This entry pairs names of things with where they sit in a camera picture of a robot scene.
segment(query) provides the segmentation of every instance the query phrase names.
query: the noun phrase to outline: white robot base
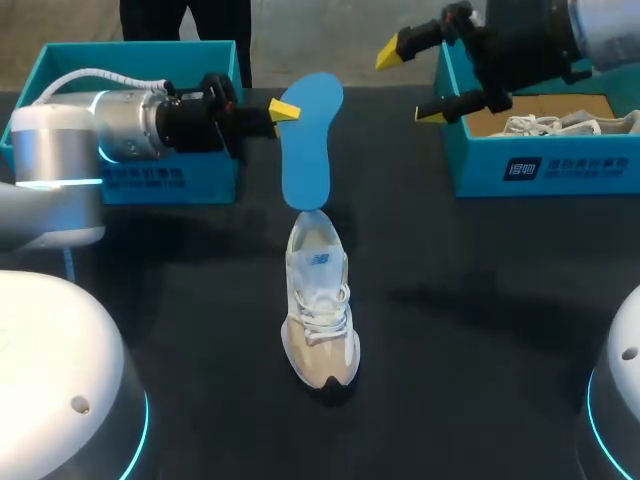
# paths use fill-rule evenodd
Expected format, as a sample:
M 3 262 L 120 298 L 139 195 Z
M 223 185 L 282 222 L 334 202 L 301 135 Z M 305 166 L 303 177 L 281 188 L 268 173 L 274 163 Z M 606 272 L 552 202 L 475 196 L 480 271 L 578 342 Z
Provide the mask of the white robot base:
M 640 287 L 624 301 L 585 394 L 576 450 L 588 480 L 640 479 Z
M 149 398 L 102 305 L 0 272 L 0 478 L 157 480 Z

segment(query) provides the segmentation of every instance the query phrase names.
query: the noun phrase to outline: blue box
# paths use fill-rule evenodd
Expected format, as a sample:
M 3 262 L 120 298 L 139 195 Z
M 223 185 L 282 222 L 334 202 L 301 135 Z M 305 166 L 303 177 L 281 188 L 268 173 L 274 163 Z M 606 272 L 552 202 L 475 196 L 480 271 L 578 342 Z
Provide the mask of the blue box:
M 574 70 L 589 69 L 580 62 Z M 605 95 L 616 117 L 640 109 L 640 68 L 566 85 L 554 80 L 521 95 Z M 464 46 L 443 44 L 435 95 L 480 88 Z M 640 135 L 473 137 L 466 119 L 442 127 L 456 196 L 553 196 L 640 193 Z
M 177 88 L 195 87 L 205 73 L 231 78 L 242 101 L 235 43 L 109 42 L 45 45 L 16 108 L 29 105 L 54 80 L 80 68 L 101 68 L 139 80 L 167 79 Z M 75 80 L 56 93 L 127 88 L 100 78 Z M 10 125 L 0 152 L 13 168 Z M 235 201 L 238 164 L 226 152 L 176 154 L 158 162 L 113 165 L 104 162 L 106 204 L 220 204 Z

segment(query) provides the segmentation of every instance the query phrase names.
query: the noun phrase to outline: screw hole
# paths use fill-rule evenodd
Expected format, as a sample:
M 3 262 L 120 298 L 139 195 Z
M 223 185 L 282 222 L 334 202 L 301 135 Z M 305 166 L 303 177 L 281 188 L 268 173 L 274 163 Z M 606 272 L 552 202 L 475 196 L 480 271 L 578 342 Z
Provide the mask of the screw hole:
M 636 347 L 627 348 L 624 352 L 622 352 L 623 360 L 633 360 L 638 356 L 638 349 Z
M 89 406 L 89 401 L 84 397 L 73 397 L 71 400 L 71 408 L 73 408 L 76 412 L 86 415 L 91 410 Z

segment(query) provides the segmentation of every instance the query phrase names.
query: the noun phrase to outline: table surface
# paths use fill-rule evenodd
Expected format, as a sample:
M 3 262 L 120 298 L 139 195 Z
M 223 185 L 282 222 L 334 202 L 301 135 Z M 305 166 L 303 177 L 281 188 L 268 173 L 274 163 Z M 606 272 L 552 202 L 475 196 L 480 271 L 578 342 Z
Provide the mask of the table surface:
M 347 88 L 332 126 L 326 212 L 362 342 L 340 408 L 300 388 L 280 341 L 296 213 L 276 142 L 250 142 L 236 205 L 110 208 L 105 239 L 76 251 L 150 393 L 163 478 L 580 479 L 574 418 L 640 284 L 640 198 L 456 200 L 438 129 L 412 121 L 429 94 Z M 0 94 L 0 124 L 15 99 Z

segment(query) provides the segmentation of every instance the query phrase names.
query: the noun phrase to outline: black trousers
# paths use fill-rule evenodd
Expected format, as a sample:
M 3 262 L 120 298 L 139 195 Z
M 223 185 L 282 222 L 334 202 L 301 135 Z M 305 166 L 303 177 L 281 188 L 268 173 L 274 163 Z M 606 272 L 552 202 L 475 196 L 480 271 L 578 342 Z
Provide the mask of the black trousers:
M 251 87 L 251 0 L 120 0 L 124 40 L 180 40 L 187 7 L 200 40 L 235 40 L 242 85 Z

